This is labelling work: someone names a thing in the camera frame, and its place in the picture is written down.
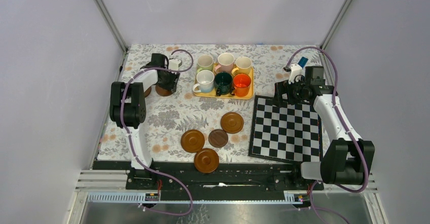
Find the orange mug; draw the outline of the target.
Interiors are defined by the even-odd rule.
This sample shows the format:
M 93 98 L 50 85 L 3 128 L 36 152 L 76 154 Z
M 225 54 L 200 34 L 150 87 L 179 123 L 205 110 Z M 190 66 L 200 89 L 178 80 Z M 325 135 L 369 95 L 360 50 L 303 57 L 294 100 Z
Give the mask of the orange mug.
M 233 77 L 233 94 L 237 97 L 244 97 L 249 93 L 251 78 L 249 75 L 240 73 Z

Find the brown coaster bottom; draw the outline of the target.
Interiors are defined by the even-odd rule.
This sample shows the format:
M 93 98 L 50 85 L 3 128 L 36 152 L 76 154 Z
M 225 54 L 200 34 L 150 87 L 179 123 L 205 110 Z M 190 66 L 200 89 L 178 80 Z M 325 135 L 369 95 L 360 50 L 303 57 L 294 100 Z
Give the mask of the brown coaster bottom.
M 203 148 L 194 157 L 195 168 L 202 173 L 214 172 L 220 164 L 217 152 L 210 148 Z

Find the left aluminium frame post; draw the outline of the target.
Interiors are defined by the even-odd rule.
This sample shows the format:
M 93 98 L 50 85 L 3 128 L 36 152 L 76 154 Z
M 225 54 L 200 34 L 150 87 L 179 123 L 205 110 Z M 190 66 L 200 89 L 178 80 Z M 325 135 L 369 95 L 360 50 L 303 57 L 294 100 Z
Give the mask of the left aluminium frame post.
M 125 40 L 123 39 L 117 25 L 115 24 L 106 4 L 103 0 L 94 0 L 98 10 L 101 13 L 102 18 L 104 19 L 108 29 L 110 30 L 111 34 L 114 37 L 114 40 L 120 47 L 123 53 L 126 53 L 128 51 L 128 47 L 126 45 Z

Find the white and blue mug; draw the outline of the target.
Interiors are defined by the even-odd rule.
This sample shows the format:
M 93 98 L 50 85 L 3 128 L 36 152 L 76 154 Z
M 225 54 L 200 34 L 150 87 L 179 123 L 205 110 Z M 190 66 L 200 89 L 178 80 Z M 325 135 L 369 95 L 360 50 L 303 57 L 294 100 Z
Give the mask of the white and blue mug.
M 214 88 L 214 73 L 210 70 L 202 70 L 197 73 L 196 81 L 192 88 L 194 93 L 210 93 Z

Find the yellow plastic tray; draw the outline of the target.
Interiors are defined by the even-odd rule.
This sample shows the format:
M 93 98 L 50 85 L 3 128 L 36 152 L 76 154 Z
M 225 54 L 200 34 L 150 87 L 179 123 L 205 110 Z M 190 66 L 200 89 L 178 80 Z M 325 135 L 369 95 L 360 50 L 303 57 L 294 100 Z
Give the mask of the yellow plastic tray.
M 253 66 L 251 67 L 251 71 L 249 73 L 249 76 L 250 76 L 251 84 L 250 84 L 248 93 L 243 97 L 233 96 L 231 94 L 216 96 L 216 90 L 215 89 L 213 89 L 209 93 L 201 93 L 201 92 L 193 92 L 193 93 L 195 96 L 199 96 L 199 97 L 213 97 L 213 98 L 248 100 L 248 99 L 251 99 L 254 95 L 254 67 Z

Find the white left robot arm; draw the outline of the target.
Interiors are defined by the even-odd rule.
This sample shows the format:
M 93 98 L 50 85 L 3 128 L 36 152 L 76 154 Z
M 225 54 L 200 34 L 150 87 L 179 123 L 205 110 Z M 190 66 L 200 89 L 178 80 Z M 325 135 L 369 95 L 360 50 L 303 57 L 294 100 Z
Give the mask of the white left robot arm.
M 110 95 L 110 119 L 126 135 L 127 144 L 132 155 L 131 167 L 146 169 L 151 166 L 153 157 L 150 154 L 143 123 L 147 108 L 145 92 L 153 85 L 161 90 L 162 96 L 176 92 L 179 72 L 167 71 L 173 68 L 173 59 L 166 55 L 153 53 L 151 61 L 142 67 L 143 72 L 132 82 L 113 82 Z

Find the light green mug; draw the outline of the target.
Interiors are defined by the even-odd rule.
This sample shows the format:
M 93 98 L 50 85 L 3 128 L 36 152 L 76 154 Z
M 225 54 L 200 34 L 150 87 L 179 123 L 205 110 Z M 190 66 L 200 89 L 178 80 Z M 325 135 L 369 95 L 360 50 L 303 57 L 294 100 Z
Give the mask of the light green mug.
M 202 70 L 213 71 L 213 57 L 211 55 L 201 55 L 197 60 L 197 72 Z

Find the right aluminium frame post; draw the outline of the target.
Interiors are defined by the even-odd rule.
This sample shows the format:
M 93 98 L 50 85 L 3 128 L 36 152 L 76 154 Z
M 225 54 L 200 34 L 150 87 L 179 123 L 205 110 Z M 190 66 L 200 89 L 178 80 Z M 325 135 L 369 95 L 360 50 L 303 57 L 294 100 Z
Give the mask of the right aluminium frame post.
M 333 38 L 334 34 L 336 33 L 336 30 L 339 28 L 344 16 L 346 15 L 350 5 L 352 4 L 353 0 L 344 0 L 339 12 L 337 13 L 329 31 L 327 32 L 325 38 L 323 39 L 322 43 L 320 44 L 321 49 L 326 49 Z

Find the brown coaster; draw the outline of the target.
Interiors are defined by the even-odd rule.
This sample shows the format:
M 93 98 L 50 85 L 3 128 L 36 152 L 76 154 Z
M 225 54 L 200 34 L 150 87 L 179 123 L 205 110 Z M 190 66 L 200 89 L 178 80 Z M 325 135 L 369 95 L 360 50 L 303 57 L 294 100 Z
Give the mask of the brown coaster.
M 160 87 L 159 85 L 155 86 L 155 90 L 157 92 L 158 95 L 162 96 L 162 97 L 167 97 L 173 94 L 173 92 L 167 90 L 167 89 L 163 89 L 162 87 Z
M 181 146 L 189 153 L 197 153 L 203 149 L 205 138 L 199 130 L 191 129 L 181 136 Z
M 149 87 L 147 90 L 145 90 L 144 97 L 145 98 L 148 97 L 150 95 L 151 91 L 152 91 L 152 87 Z
M 244 126 L 243 117 L 236 112 L 228 112 L 221 117 L 221 128 L 229 133 L 236 134 L 240 132 Z
M 203 148 L 194 157 L 195 168 L 202 173 L 214 172 L 220 164 L 217 152 L 210 148 Z

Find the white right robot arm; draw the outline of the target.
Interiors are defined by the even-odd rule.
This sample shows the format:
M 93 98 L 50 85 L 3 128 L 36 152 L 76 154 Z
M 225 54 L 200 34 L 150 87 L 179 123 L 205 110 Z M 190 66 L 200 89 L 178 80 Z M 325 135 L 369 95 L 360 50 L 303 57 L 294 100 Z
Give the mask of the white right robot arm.
M 287 67 L 288 80 L 275 83 L 274 105 L 283 97 L 291 105 L 310 103 L 328 133 L 330 146 L 319 162 L 303 162 L 291 175 L 293 187 L 302 190 L 311 180 L 337 186 L 367 186 L 375 147 L 353 129 L 347 119 L 335 86 L 326 85 L 322 66 Z

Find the dark green mug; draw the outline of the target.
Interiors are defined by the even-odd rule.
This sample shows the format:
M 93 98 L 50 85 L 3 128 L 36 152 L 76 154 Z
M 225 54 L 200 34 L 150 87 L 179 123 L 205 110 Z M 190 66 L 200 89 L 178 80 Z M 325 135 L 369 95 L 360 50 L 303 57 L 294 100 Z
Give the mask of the dark green mug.
M 216 96 L 222 96 L 232 93 L 233 77 L 228 72 L 220 72 L 214 78 L 214 87 Z

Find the aluminium frame post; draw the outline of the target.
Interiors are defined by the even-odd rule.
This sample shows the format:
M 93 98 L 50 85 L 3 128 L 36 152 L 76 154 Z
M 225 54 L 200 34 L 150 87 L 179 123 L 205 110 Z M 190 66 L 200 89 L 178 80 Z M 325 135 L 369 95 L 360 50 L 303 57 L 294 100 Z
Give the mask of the aluminium frame post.
M 102 18 L 104 19 L 108 29 L 110 30 L 111 34 L 114 37 L 114 40 L 120 47 L 123 53 L 126 53 L 128 51 L 128 47 L 126 45 L 125 40 L 123 39 L 117 25 L 115 24 L 106 4 L 103 0 L 94 0 L 98 10 L 101 13 Z
M 339 28 L 344 16 L 346 15 L 350 5 L 352 4 L 353 0 L 344 0 L 339 12 L 337 13 L 329 31 L 327 32 L 325 38 L 323 39 L 322 43 L 320 44 L 321 49 L 326 49 L 333 38 L 334 34 L 336 33 L 336 30 Z

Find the pink mug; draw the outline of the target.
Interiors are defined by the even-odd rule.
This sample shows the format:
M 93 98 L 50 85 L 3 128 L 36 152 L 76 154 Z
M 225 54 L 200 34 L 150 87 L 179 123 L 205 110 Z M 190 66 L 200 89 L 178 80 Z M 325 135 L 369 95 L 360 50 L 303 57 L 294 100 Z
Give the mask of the pink mug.
M 231 53 L 222 53 L 218 56 L 218 64 L 214 68 L 214 73 L 231 73 L 234 67 L 235 58 Z

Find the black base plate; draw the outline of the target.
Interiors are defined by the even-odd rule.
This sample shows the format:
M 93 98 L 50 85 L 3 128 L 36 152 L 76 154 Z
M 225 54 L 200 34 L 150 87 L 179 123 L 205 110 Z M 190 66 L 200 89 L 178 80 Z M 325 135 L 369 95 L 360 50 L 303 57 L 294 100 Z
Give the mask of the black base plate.
M 151 169 L 130 169 L 127 190 L 159 191 L 162 201 L 284 201 L 285 194 L 306 194 L 311 180 L 299 176 L 297 164 L 221 163 L 211 173 L 193 163 L 155 162 Z

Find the black white chessboard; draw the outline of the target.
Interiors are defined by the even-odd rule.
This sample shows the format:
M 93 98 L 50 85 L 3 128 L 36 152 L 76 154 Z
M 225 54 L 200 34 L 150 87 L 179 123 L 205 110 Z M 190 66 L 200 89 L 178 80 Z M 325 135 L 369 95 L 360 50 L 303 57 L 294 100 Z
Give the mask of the black white chessboard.
M 255 96 L 248 155 L 283 163 L 319 162 L 323 133 L 310 104 L 275 106 L 267 96 Z

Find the yellow mug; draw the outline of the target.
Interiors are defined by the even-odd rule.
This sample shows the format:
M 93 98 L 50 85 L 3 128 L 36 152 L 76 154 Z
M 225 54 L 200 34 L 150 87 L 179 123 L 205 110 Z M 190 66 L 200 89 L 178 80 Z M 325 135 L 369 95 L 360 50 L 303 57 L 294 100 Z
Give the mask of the yellow mug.
M 248 57 L 239 57 L 236 59 L 235 68 L 232 69 L 233 76 L 238 74 L 250 74 L 252 69 L 252 60 Z

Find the floral tablecloth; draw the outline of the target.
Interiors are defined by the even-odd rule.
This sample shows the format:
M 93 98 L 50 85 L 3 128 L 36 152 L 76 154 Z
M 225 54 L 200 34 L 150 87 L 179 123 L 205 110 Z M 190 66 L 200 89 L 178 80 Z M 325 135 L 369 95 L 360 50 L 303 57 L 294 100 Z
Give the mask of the floral tablecloth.
M 209 55 L 217 59 L 222 53 L 235 58 L 248 57 L 254 68 L 254 94 L 272 97 L 274 84 L 286 80 L 283 68 L 289 59 L 298 62 L 306 57 L 308 65 L 320 65 L 320 54 L 313 45 L 132 45 L 124 65 L 121 81 L 127 82 L 151 60 L 153 53 L 162 53 L 182 61 L 177 90 L 162 97 L 152 90 L 146 98 L 147 116 L 143 123 L 150 153 L 155 161 L 192 162 L 194 155 L 184 151 L 180 139 L 184 132 L 196 129 L 207 137 L 220 128 L 221 117 L 230 111 L 244 119 L 242 130 L 229 135 L 228 143 L 217 149 L 222 163 L 267 163 L 265 159 L 250 157 L 248 147 L 252 127 L 254 100 L 198 97 L 193 94 L 196 61 Z

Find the dark wood grain coaster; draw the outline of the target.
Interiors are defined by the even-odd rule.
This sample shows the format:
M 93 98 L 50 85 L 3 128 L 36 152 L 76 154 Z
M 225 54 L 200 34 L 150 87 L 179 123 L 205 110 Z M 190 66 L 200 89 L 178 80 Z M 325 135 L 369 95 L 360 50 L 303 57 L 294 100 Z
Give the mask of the dark wood grain coaster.
M 209 144 L 216 148 L 224 147 L 228 140 L 228 134 L 222 129 L 212 130 L 208 136 Z

